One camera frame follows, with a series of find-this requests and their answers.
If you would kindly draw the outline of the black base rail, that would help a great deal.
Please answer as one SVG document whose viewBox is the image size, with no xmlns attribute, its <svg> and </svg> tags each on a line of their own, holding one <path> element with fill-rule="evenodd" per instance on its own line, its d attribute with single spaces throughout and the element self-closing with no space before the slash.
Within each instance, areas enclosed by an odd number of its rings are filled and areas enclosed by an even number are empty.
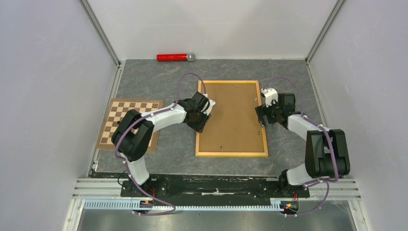
<svg viewBox="0 0 408 231">
<path fill-rule="evenodd" d="M 151 174 L 137 187 L 128 173 L 95 172 L 92 179 L 115 179 L 121 186 L 121 195 L 147 194 L 169 201 L 179 195 L 255 195 L 261 198 L 309 198 L 308 189 L 290 186 L 277 177 Z"/>
</svg>

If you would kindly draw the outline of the red glitter microphone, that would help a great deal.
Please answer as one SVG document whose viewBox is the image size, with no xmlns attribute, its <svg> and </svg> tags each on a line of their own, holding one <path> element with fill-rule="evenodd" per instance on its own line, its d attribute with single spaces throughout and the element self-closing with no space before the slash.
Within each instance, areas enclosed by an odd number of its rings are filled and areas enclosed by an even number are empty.
<svg viewBox="0 0 408 231">
<path fill-rule="evenodd" d="M 196 57 L 193 53 L 158 54 L 158 62 L 193 62 Z"/>
</svg>

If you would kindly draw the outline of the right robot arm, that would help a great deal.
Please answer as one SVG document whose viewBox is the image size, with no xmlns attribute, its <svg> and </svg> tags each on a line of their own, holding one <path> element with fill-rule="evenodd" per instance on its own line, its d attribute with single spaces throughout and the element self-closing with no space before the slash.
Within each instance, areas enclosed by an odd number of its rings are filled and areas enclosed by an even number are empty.
<svg viewBox="0 0 408 231">
<path fill-rule="evenodd" d="M 264 104 L 255 108 L 261 126 L 278 123 L 306 142 L 304 163 L 282 171 L 278 191 L 291 196 L 297 190 L 323 182 L 336 182 L 350 173 L 345 132 L 330 129 L 309 119 L 295 108 L 293 93 L 262 89 Z"/>
</svg>

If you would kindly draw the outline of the wooden chessboard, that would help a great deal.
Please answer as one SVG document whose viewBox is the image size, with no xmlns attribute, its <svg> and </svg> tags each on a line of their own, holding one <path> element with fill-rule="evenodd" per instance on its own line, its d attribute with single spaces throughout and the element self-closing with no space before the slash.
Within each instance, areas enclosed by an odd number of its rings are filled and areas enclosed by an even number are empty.
<svg viewBox="0 0 408 231">
<path fill-rule="evenodd" d="M 136 110 L 140 113 L 152 112 L 164 107 L 164 100 L 113 98 L 105 114 L 102 127 L 97 139 L 96 148 L 99 150 L 115 149 L 111 138 L 127 111 Z"/>
</svg>

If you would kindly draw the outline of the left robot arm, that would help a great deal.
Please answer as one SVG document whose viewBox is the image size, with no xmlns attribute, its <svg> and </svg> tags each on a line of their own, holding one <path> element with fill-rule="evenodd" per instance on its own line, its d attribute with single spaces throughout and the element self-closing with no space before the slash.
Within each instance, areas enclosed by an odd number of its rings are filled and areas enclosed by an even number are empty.
<svg viewBox="0 0 408 231">
<path fill-rule="evenodd" d="M 144 155 L 153 134 L 175 124 L 186 124 L 196 132 L 203 132 L 216 105 L 207 94 L 196 92 L 191 98 L 178 100 L 164 108 L 140 113 L 129 110 L 119 121 L 111 137 L 115 146 L 115 156 L 121 159 L 133 181 L 132 189 L 139 196 L 150 193 L 150 174 Z"/>
</svg>

